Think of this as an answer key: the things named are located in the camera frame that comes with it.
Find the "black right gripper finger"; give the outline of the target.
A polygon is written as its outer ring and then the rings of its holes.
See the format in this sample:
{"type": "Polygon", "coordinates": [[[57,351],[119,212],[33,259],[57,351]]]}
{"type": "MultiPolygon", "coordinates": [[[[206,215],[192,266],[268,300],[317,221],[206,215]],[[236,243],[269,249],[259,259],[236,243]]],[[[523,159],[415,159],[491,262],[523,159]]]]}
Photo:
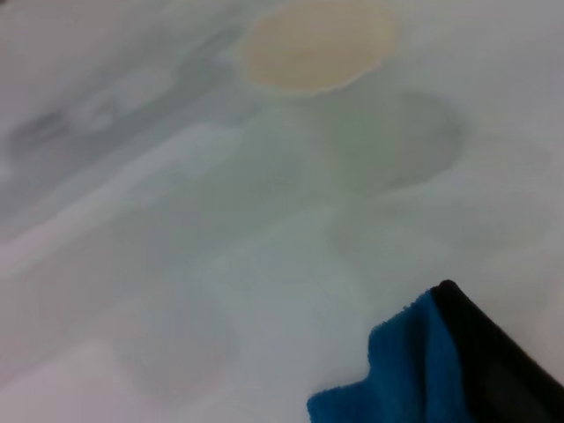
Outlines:
{"type": "Polygon", "coordinates": [[[451,281],[431,289],[477,422],[562,422],[563,387],[451,281]]]}

